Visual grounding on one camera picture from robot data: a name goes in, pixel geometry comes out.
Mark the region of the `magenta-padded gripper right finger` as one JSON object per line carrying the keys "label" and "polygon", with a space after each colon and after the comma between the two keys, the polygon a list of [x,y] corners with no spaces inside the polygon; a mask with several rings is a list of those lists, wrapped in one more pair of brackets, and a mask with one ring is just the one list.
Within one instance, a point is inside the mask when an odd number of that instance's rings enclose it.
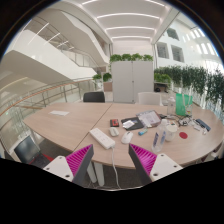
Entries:
{"label": "magenta-padded gripper right finger", "polygon": [[164,153],[158,155],[134,144],[129,144],[129,155],[135,165],[141,183],[147,185],[182,167]]}

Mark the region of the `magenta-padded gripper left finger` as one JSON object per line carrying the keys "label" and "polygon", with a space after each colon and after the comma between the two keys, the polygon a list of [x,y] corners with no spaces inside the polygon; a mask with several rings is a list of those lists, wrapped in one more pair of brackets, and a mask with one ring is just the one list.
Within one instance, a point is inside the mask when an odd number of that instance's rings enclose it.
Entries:
{"label": "magenta-padded gripper left finger", "polygon": [[44,170],[81,186],[93,155],[93,145],[90,144],[68,156],[56,157]]}

